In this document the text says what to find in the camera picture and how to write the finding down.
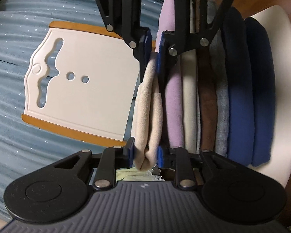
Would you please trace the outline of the white orange shelf panel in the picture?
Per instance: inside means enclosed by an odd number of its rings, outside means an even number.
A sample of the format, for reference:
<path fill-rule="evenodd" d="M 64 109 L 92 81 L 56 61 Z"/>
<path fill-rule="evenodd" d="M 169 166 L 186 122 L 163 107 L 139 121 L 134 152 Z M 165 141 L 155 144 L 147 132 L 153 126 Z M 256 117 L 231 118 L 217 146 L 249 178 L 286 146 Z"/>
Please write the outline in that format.
<path fill-rule="evenodd" d="M 53 21 L 24 76 L 22 120 L 104 147 L 125 145 L 139 61 L 103 27 Z"/>

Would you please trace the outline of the grey folded garment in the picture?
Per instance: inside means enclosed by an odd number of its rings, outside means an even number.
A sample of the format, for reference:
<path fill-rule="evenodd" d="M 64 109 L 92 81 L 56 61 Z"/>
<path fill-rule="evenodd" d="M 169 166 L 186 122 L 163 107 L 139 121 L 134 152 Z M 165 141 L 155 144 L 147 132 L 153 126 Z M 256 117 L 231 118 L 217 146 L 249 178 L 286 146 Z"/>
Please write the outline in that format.
<path fill-rule="evenodd" d="M 210 44 L 211 65 L 214 72 L 217 96 L 217 131 L 214 151 L 225 157 L 228 152 L 229 135 L 229 94 L 227 73 L 225 69 L 225 52 L 221 32 L 217 31 Z"/>

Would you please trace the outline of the brown folded garment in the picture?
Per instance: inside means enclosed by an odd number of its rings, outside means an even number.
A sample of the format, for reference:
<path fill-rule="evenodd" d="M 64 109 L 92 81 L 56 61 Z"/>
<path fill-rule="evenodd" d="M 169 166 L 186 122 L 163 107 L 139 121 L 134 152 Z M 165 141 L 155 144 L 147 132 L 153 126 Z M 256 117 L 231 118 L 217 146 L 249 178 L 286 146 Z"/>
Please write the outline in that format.
<path fill-rule="evenodd" d="M 207 27 L 208 0 L 195 1 L 195 28 L 197 33 L 203 33 Z M 200 149 L 213 151 L 217 128 L 217 95 L 214 83 L 214 73 L 211 65 L 209 46 L 211 39 L 205 35 L 198 40 L 197 48 L 197 89 L 201 118 Z"/>

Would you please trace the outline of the beige garment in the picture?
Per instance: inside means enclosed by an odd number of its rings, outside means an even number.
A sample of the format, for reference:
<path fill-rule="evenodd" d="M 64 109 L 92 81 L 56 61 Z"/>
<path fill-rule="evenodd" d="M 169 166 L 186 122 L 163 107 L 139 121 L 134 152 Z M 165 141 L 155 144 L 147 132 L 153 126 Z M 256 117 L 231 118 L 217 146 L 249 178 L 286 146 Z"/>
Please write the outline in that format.
<path fill-rule="evenodd" d="M 140 171 L 157 163 L 163 124 L 162 97 L 159 92 L 156 52 L 150 54 L 143 81 L 135 99 L 131 136 L 134 137 L 134 164 Z"/>

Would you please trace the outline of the lilac folded garment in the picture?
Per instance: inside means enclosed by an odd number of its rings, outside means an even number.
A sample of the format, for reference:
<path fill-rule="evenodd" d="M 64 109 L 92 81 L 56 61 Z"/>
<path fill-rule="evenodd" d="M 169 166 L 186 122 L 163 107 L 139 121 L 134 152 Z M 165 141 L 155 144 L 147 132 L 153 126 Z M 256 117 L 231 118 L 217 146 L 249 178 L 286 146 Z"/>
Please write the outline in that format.
<path fill-rule="evenodd" d="M 175 30 L 174 0 L 164 0 L 156 39 L 156 52 L 159 53 L 162 33 Z M 184 146 L 182 80 L 180 62 L 171 69 L 165 87 L 165 132 L 171 147 Z"/>

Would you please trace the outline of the cream folded garment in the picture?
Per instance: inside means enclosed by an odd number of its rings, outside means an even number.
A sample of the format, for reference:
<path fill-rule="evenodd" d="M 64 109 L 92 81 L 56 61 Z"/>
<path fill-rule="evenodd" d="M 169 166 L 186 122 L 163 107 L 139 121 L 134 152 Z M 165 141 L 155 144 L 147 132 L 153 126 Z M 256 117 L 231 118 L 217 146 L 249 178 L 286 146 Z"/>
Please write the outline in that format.
<path fill-rule="evenodd" d="M 182 107 L 184 147 L 189 153 L 197 152 L 197 57 L 190 50 L 180 55 L 182 78 Z"/>

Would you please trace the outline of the white wooden shelf board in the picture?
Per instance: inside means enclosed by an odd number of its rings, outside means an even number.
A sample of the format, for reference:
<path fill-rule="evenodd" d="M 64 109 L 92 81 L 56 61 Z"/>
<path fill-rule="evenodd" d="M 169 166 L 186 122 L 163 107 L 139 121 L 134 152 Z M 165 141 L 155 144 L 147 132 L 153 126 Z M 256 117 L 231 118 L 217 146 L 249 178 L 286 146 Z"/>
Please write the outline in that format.
<path fill-rule="evenodd" d="M 270 160 L 252 169 L 286 186 L 291 174 L 291 22 L 285 10 L 271 6 L 251 16 L 267 31 L 275 75 L 275 121 Z"/>

